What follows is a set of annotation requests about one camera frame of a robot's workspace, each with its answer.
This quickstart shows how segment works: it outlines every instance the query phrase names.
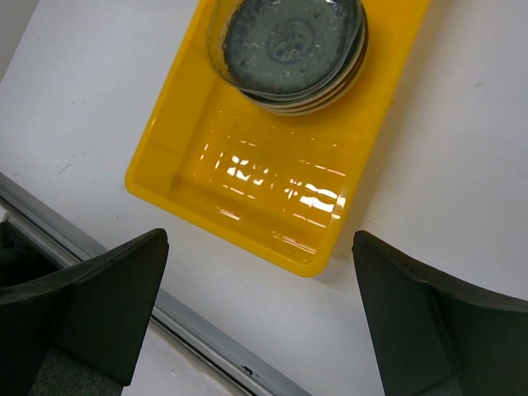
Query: gray fabric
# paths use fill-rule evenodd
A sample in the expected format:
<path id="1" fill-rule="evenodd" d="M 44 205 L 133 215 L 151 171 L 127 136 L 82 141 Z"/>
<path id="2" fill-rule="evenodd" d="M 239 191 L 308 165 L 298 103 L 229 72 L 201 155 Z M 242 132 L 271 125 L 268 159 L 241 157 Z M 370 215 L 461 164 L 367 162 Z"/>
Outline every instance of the gray fabric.
<path id="1" fill-rule="evenodd" d="M 448 379 L 433 389 L 429 389 L 418 396 L 464 396 L 456 378 Z"/>
<path id="2" fill-rule="evenodd" d="M 119 396 L 122 387 L 66 352 L 51 349 L 30 396 Z"/>

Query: white surface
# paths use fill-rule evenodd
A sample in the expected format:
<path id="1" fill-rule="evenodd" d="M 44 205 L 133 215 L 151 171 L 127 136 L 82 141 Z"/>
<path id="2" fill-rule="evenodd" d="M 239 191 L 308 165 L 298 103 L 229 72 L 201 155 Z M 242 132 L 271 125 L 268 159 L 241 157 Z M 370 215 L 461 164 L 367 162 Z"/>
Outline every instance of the white surface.
<path id="1" fill-rule="evenodd" d="M 0 0 L 0 81 L 39 0 Z"/>
<path id="2" fill-rule="evenodd" d="M 0 172 L 109 248 L 164 227 L 163 287 L 314 395 L 383 394 L 356 229 L 528 299 L 528 2 L 432 0 L 335 258 L 313 280 L 124 189 L 193 8 L 40 0 L 0 85 Z"/>
<path id="3" fill-rule="evenodd" d="M 242 396 L 234 385 L 151 324 L 122 396 Z"/>

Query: dark green plate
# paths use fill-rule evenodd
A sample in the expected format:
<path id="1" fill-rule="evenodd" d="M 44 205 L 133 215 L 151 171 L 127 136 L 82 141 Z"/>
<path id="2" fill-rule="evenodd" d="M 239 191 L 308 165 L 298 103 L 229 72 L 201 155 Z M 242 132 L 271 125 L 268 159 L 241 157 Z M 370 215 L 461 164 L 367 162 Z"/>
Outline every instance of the dark green plate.
<path id="1" fill-rule="evenodd" d="M 253 101 L 257 101 L 264 106 L 268 106 L 270 108 L 275 109 L 287 109 L 287 108 L 293 108 L 297 106 L 304 106 L 309 104 L 311 101 L 315 101 L 321 96 L 326 95 L 329 91 L 331 91 L 334 86 L 338 85 L 343 79 L 347 78 L 347 74 L 352 73 L 353 70 L 358 70 L 359 67 L 357 63 L 362 62 L 363 57 L 361 56 L 363 52 L 365 52 L 365 47 L 367 46 L 367 27 L 366 27 L 366 18 L 362 18 L 362 27 L 360 28 L 360 33 L 356 35 L 356 39 L 352 43 L 351 48 L 348 51 L 348 55 L 346 56 L 346 60 L 343 63 L 343 65 L 339 68 L 339 71 L 336 73 L 336 75 L 328 81 L 325 85 L 321 86 L 317 90 L 313 90 L 309 92 L 309 94 L 301 99 L 296 98 L 293 100 L 272 100 L 268 99 L 266 97 L 260 97 L 256 94 L 244 92 L 242 93 L 252 99 Z"/>
<path id="2" fill-rule="evenodd" d="M 357 0 L 243 1 L 223 45 L 235 85 L 273 100 L 318 90 L 347 58 L 358 8 Z"/>

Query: yellow plastic tray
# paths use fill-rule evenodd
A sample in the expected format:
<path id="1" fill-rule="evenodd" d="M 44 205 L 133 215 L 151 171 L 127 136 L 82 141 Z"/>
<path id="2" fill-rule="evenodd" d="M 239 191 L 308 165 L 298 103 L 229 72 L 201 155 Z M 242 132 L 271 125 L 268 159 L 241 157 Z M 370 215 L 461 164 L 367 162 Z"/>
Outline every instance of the yellow plastic tray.
<path id="1" fill-rule="evenodd" d="M 127 189 L 300 276 L 326 266 L 429 0 L 365 0 L 350 91 L 299 117 L 258 108 L 211 69 L 201 0 L 126 174 Z"/>

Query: metal edge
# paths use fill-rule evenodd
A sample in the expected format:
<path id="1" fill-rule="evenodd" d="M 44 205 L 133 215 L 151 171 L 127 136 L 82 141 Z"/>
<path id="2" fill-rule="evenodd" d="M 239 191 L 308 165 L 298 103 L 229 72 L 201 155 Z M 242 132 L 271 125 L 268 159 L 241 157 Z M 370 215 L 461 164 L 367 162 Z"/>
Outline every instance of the metal edge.
<path id="1" fill-rule="evenodd" d="M 7 222 L 61 266 L 72 266 L 107 251 L 1 173 L 0 206 L 8 212 Z M 247 394 L 310 395 L 164 289 L 158 292 L 152 319 Z"/>

